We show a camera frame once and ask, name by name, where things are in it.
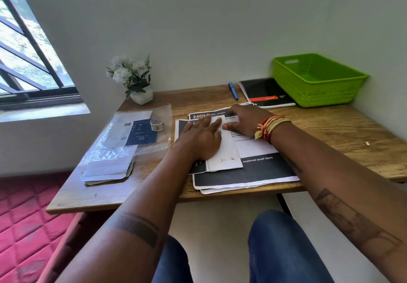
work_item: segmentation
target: hand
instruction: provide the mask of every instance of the hand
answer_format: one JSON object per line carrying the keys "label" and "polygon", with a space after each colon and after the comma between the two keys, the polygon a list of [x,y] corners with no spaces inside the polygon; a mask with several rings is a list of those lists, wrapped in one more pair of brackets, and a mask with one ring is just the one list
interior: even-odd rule
{"label": "hand", "polygon": [[194,160],[208,160],[218,152],[221,146],[221,131],[218,131],[222,119],[210,123],[211,115],[199,119],[193,124],[188,122],[174,148],[182,147],[190,151]]}
{"label": "hand", "polygon": [[273,113],[261,109],[254,105],[233,105],[229,111],[235,113],[239,117],[239,122],[225,123],[222,128],[224,130],[240,132],[248,137],[254,137],[254,134],[259,130],[258,124],[264,119],[274,115]]}

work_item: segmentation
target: green basket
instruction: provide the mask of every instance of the green basket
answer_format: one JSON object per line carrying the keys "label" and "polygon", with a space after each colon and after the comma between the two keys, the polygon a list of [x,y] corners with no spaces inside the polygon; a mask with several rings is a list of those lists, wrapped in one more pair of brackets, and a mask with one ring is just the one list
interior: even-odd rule
{"label": "green basket", "polygon": [[273,77],[301,107],[351,102],[368,75],[319,54],[272,60]]}

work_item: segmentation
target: black notebook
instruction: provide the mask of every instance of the black notebook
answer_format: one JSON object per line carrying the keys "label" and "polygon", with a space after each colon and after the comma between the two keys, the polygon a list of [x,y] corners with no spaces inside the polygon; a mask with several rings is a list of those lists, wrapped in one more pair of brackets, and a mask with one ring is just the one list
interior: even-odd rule
{"label": "black notebook", "polygon": [[239,82],[248,102],[261,108],[286,107],[295,105],[294,100],[274,78],[261,78]]}

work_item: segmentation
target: blue booklet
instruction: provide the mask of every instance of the blue booklet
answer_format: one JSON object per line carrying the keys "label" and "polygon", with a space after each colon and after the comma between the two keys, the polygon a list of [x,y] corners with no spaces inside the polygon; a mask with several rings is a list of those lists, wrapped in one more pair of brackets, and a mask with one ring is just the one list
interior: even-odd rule
{"label": "blue booklet", "polygon": [[151,129],[150,119],[133,121],[129,138],[127,139],[126,146],[134,144],[149,144],[155,142],[157,139],[157,132]]}

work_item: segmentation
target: person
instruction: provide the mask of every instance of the person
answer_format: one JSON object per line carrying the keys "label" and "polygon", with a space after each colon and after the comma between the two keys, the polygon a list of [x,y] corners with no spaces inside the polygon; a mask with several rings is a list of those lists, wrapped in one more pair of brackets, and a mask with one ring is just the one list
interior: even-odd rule
{"label": "person", "polygon": [[[255,136],[270,117],[234,105],[224,129]],[[157,168],[75,256],[64,282],[192,282],[186,252],[168,235],[178,196],[196,160],[219,149],[221,120],[188,123]],[[322,212],[391,281],[407,282],[407,193],[289,121],[269,141],[292,166]],[[287,214],[266,211],[248,239],[250,282],[333,282],[312,244]]]}

